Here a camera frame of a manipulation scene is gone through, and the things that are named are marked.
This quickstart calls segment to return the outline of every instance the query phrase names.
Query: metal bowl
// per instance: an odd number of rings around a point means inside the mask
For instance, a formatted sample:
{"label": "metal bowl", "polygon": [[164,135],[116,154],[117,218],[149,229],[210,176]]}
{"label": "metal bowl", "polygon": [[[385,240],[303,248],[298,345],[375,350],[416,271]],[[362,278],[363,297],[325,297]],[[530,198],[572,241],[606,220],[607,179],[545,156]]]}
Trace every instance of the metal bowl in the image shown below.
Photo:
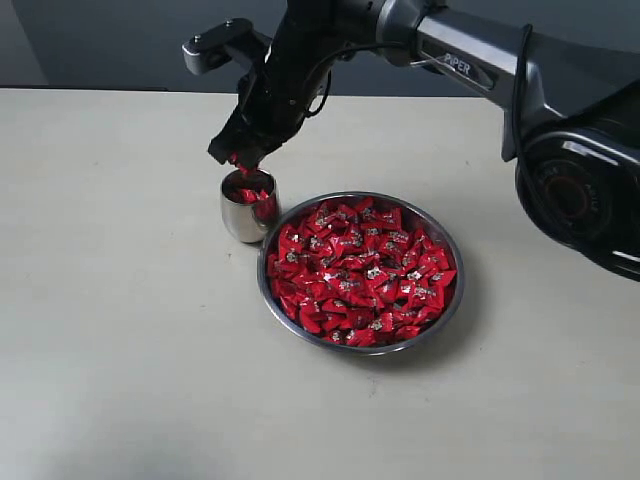
{"label": "metal bowl", "polygon": [[[335,343],[327,342],[322,338],[307,332],[302,327],[296,325],[287,315],[282,311],[278,301],[271,293],[271,285],[269,278],[267,277],[267,258],[269,254],[277,251],[278,235],[280,230],[287,223],[296,225],[303,217],[306,217],[311,213],[314,207],[317,207],[320,203],[328,201],[329,205],[333,202],[335,204],[346,203],[348,205],[355,205],[365,197],[372,197],[374,199],[374,206],[379,210],[389,210],[391,208],[400,207],[402,209],[402,224],[408,231],[413,231],[417,228],[423,228],[429,235],[431,240],[438,245],[441,245],[448,257],[449,263],[455,265],[458,271],[454,283],[454,294],[451,302],[443,311],[440,318],[430,323],[429,327],[417,337],[405,340],[393,345],[386,345],[383,347],[350,347],[347,345],[338,345]],[[276,318],[287,327],[291,332],[297,336],[304,338],[305,340],[331,350],[346,353],[355,353],[359,355],[384,355],[391,352],[397,352],[406,348],[412,347],[419,342],[426,340],[432,336],[438,330],[440,330],[454,315],[455,311],[460,305],[462,300],[462,294],[464,290],[464,268],[462,265],[462,256],[451,236],[446,230],[429,214],[420,210],[419,208],[407,203],[403,200],[389,197],[387,195],[381,195],[379,193],[369,192],[339,192],[330,193],[327,195],[321,195],[319,197],[308,200],[283,215],[279,222],[275,225],[273,230],[267,235],[262,244],[260,254],[258,256],[258,285],[260,291],[264,296],[267,306]]]}

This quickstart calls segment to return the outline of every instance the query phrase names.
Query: wrapped candy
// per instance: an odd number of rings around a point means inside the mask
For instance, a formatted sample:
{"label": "wrapped candy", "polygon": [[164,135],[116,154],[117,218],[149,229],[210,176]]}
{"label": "wrapped candy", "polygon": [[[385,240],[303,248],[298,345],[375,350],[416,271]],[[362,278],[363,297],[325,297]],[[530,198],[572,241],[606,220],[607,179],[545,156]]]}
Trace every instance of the wrapped candy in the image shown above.
{"label": "wrapped candy", "polygon": [[445,310],[456,270],[422,229],[403,230],[399,208],[328,202],[278,234],[267,258],[282,311],[327,342],[354,347],[414,338]]}

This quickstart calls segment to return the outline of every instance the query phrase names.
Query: black cable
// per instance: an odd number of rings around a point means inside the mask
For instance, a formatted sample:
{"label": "black cable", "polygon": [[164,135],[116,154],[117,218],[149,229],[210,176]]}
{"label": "black cable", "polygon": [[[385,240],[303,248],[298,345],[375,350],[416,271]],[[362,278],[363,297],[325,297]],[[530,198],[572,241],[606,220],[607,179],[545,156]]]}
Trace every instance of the black cable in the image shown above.
{"label": "black cable", "polygon": [[613,271],[614,273],[628,278],[630,280],[640,281],[640,274],[636,271],[623,269],[619,267],[613,270],[613,266],[607,262],[604,262],[601,255],[594,251],[593,247],[577,239],[566,227],[554,212],[548,207],[547,203],[542,199],[540,192],[533,180],[533,176],[529,171],[528,164],[525,158],[524,145],[522,140],[521,131],[521,118],[522,118],[522,103],[524,100],[524,93],[527,84],[527,49],[529,46],[529,40],[533,33],[533,26],[527,24],[523,27],[522,42],[520,44],[520,50],[518,52],[518,61],[516,64],[516,73],[513,80],[513,91],[511,96],[511,131],[513,134],[513,143],[516,150],[516,157],[518,159],[518,167],[520,173],[525,181],[531,200],[535,204],[538,213],[542,215],[544,220],[555,230],[559,240],[566,242],[574,250],[578,251],[586,258],[591,260],[596,265]]}
{"label": "black cable", "polygon": [[[320,60],[318,63],[316,63],[314,67],[311,69],[311,71],[309,72],[309,75],[307,75],[307,78],[305,79],[305,83],[307,83],[313,77],[313,75],[316,73],[316,71],[320,67],[324,66],[327,63],[333,62],[337,58],[343,55],[346,55],[347,53],[357,53],[357,52],[365,52],[365,51],[368,52],[371,50],[377,50],[379,48],[396,48],[396,49],[404,50],[407,48],[407,46],[404,43],[400,43],[400,42],[379,42],[379,43],[368,43],[364,45],[353,45],[350,47],[341,48],[339,50],[336,50],[335,52],[330,53],[329,55],[324,57],[322,60]],[[329,70],[327,74],[327,85],[322,95],[322,101],[320,102],[320,105],[318,106],[318,108],[315,109],[314,111],[310,112],[309,110],[307,110],[305,112],[305,116],[307,118],[315,117],[322,111],[325,104],[327,103],[327,99],[329,98],[330,90],[331,90],[331,70]]]}

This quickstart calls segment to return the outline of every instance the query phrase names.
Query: white table surface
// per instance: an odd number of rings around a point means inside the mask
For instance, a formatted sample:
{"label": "white table surface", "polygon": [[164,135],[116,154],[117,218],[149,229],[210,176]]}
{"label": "white table surface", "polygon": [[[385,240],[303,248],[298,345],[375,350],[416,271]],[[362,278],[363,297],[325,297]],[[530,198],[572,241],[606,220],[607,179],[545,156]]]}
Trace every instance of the white table surface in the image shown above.
{"label": "white table surface", "polygon": [[283,328],[224,230],[234,102],[0,91],[0,478],[637,478],[638,286],[530,223],[498,109],[331,98],[265,161],[285,208],[387,193],[462,250],[447,328],[362,359]]}

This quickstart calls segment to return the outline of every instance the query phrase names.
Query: metal cup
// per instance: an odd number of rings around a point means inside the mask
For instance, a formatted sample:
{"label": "metal cup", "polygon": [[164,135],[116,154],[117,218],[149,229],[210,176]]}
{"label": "metal cup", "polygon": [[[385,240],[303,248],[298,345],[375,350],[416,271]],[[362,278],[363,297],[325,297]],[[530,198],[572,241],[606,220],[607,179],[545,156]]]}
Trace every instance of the metal cup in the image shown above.
{"label": "metal cup", "polygon": [[[239,203],[234,200],[234,192],[241,188],[256,192],[264,190],[269,197],[252,204]],[[237,240],[243,243],[261,241],[280,218],[275,179],[263,170],[246,176],[240,170],[231,172],[220,186],[220,209],[225,227]]]}

